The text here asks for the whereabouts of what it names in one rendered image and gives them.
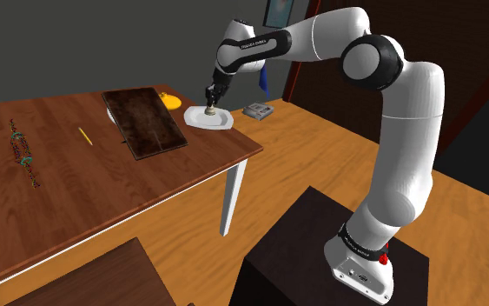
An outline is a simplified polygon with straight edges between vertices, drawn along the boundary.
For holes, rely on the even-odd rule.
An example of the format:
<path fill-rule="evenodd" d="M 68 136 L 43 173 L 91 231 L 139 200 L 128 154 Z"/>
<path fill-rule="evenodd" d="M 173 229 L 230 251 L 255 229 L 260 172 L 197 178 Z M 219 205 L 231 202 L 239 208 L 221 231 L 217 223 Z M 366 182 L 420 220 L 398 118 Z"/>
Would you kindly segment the white octagonal plate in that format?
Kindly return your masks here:
<path fill-rule="evenodd" d="M 230 130 L 234 119 L 229 111 L 215 108 L 213 116 L 207 116 L 206 106 L 190 106 L 184 112 L 184 121 L 188 126 L 204 130 Z"/>

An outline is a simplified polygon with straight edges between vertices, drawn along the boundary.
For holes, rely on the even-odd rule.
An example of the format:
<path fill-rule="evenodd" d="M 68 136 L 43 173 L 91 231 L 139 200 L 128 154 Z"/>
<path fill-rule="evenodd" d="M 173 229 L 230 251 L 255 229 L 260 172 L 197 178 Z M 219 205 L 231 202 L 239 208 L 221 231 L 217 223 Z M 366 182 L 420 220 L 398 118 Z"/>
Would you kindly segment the blue cloth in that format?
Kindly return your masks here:
<path fill-rule="evenodd" d="M 266 97 L 270 97 L 269 89 L 268 89 L 268 75 L 267 75 L 266 65 L 263 65 L 260 69 L 259 87 L 266 94 Z"/>

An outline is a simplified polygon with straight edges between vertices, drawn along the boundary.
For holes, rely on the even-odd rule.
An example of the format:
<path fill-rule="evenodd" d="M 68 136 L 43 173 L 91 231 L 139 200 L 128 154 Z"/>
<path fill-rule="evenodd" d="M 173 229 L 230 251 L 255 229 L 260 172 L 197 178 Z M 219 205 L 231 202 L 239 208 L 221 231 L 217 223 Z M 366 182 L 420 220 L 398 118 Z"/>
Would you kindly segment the grey box on floor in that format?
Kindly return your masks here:
<path fill-rule="evenodd" d="M 274 107 L 265 103 L 252 103 L 242 110 L 244 115 L 250 116 L 258 121 L 261 121 L 273 112 Z"/>

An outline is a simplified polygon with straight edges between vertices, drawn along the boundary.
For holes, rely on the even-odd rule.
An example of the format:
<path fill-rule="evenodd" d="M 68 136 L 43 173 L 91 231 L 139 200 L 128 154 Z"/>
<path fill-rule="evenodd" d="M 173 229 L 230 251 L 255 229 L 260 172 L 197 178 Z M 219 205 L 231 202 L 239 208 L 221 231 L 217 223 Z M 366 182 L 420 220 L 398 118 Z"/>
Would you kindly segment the yellow round object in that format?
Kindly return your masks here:
<path fill-rule="evenodd" d="M 182 101 L 179 97 L 170 95 L 167 92 L 160 93 L 159 97 L 168 110 L 177 110 L 182 106 Z"/>

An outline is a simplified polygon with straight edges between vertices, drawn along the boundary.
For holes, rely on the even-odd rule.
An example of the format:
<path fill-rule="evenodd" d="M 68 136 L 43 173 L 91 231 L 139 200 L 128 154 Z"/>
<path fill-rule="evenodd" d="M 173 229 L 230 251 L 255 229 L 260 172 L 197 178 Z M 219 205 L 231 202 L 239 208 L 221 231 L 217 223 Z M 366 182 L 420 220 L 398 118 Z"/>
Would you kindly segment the dark brown board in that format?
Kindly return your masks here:
<path fill-rule="evenodd" d="M 105 91 L 102 99 L 135 160 L 188 145 L 154 88 Z"/>

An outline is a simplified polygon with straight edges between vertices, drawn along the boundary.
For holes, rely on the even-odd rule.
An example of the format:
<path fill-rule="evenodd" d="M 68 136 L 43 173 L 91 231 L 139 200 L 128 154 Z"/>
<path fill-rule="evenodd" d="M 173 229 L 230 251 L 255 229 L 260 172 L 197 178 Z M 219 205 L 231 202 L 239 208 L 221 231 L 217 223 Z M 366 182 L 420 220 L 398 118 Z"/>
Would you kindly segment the wooden table with white legs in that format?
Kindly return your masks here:
<path fill-rule="evenodd" d="M 0 103 L 0 284 L 261 151 L 183 114 L 187 146 L 135 160 L 100 92 Z"/>

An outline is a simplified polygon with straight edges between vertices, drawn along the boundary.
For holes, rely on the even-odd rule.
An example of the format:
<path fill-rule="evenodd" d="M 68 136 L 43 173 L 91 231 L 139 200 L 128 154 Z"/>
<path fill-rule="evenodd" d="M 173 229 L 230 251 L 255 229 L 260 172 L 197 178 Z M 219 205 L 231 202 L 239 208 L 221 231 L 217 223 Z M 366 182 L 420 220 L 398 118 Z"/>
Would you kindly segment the dark robot stand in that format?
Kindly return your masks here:
<path fill-rule="evenodd" d="M 228 306 L 381 306 L 336 280 L 324 256 L 352 211 L 308 187 L 247 253 Z M 427 306 L 429 258 L 389 242 L 393 297 L 384 306 Z"/>

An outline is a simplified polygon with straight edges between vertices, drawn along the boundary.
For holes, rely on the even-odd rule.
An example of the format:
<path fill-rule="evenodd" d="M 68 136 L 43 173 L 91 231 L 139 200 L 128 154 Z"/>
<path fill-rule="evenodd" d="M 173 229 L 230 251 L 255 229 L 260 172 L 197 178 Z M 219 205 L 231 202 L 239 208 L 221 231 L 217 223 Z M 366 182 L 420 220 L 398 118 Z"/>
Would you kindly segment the brown wooden chair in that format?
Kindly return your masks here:
<path fill-rule="evenodd" d="M 5 306 L 176 306 L 138 238 Z"/>

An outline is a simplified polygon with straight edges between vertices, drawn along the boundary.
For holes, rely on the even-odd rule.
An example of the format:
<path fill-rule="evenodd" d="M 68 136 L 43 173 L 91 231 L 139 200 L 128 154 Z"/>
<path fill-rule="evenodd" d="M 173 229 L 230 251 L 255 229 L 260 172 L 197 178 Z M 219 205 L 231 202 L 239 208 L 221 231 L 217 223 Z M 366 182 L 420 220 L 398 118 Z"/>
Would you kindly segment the framed wall picture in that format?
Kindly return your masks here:
<path fill-rule="evenodd" d="M 288 26 L 294 0 L 267 0 L 262 25 L 281 29 Z"/>

